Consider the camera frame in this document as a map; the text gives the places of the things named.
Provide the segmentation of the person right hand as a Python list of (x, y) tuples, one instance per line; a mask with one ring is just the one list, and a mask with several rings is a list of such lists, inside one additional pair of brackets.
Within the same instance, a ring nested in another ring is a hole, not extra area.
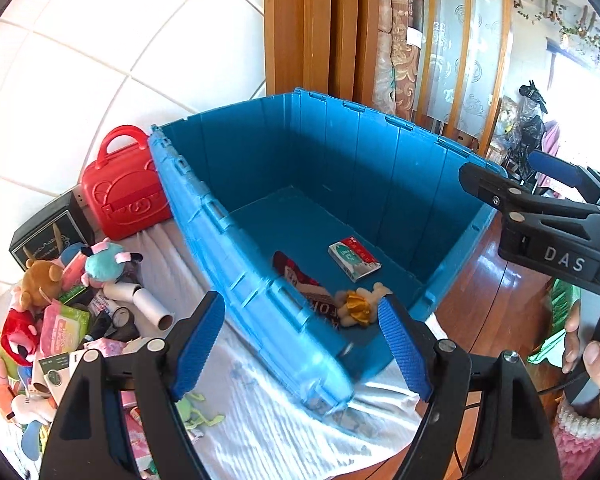
[[(577, 300), (571, 307), (565, 322), (565, 350), (562, 355), (562, 372), (570, 373), (579, 362), (584, 364), (585, 370), (597, 388), (600, 389), (600, 342), (590, 341), (580, 353), (580, 339), (578, 330), (580, 326), (580, 301)], [(600, 394), (588, 404), (580, 404), (574, 410), (581, 416), (588, 418), (600, 417)]]

